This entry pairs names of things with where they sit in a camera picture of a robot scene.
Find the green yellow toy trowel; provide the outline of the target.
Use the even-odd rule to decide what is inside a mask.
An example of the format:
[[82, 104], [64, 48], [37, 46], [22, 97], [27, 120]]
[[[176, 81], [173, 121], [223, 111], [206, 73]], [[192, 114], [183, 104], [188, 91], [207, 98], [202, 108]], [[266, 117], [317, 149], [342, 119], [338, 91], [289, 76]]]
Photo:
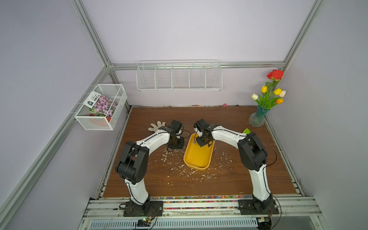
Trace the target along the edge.
[[246, 128], [246, 129], [243, 131], [243, 133], [244, 133], [244, 134], [250, 134], [250, 133], [251, 133], [251, 131], [250, 131], [248, 128]]

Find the white cotton work glove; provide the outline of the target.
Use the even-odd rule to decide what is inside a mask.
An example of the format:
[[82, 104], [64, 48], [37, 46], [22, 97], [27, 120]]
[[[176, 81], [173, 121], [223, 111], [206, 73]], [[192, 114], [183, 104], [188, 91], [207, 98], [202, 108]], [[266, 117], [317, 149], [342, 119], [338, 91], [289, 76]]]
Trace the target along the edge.
[[157, 121], [155, 124], [151, 123], [150, 127], [148, 128], [148, 131], [150, 132], [156, 132], [159, 130], [160, 127], [164, 127], [166, 125], [166, 122]]

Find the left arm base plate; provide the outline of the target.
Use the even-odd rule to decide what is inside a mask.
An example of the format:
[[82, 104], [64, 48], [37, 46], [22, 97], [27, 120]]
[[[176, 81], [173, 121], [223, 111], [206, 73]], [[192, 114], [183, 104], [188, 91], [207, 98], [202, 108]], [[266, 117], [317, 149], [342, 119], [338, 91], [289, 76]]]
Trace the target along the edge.
[[128, 201], [123, 208], [124, 217], [161, 217], [163, 215], [163, 201], [147, 201], [143, 205]]

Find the yellow plastic storage box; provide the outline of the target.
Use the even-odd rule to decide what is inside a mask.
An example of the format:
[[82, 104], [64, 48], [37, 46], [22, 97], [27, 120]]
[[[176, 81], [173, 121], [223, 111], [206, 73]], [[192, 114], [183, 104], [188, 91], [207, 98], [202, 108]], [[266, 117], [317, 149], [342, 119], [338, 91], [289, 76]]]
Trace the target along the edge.
[[212, 142], [210, 146], [205, 144], [204, 147], [200, 147], [195, 140], [196, 137], [197, 134], [194, 133], [189, 139], [184, 162], [192, 169], [204, 171], [210, 166], [215, 142]]

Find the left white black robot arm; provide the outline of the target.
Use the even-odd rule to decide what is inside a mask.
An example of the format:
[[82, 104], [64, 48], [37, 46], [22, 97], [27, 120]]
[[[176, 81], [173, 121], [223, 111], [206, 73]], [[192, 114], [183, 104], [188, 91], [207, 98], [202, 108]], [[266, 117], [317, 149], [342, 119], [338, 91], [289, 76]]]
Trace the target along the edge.
[[133, 203], [143, 206], [149, 202], [150, 196], [145, 187], [144, 177], [150, 154], [167, 144], [182, 148], [184, 144], [182, 133], [181, 127], [163, 126], [142, 140], [125, 143], [116, 163], [116, 172], [127, 185]]

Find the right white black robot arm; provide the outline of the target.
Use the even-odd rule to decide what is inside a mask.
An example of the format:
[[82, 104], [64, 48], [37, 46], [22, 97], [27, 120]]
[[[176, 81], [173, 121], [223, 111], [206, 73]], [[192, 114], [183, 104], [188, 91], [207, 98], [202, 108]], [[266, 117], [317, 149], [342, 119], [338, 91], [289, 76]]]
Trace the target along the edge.
[[260, 138], [254, 132], [249, 134], [239, 133], [217, 124], [205, 126], [195, 124], [194, 130], [198, 134], [196, 142], [200, 147], [218, 140], [238, 149], [241, 162], [248, 169], [251, 176], [254, 200], [267, 202], [271, 199], [272, 193], [266, 176], [268, 153]]

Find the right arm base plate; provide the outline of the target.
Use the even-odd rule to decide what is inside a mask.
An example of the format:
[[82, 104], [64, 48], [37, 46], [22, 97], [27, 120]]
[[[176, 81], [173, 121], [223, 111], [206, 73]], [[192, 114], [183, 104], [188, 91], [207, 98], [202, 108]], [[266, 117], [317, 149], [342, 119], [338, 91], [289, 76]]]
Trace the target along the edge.
[[238, 200], [239, 210], [241, 215], [276, 215], [280, 211], [278, 206], [271, 197], [265, 201], [260, 201], [258, 199], [241, 199]]

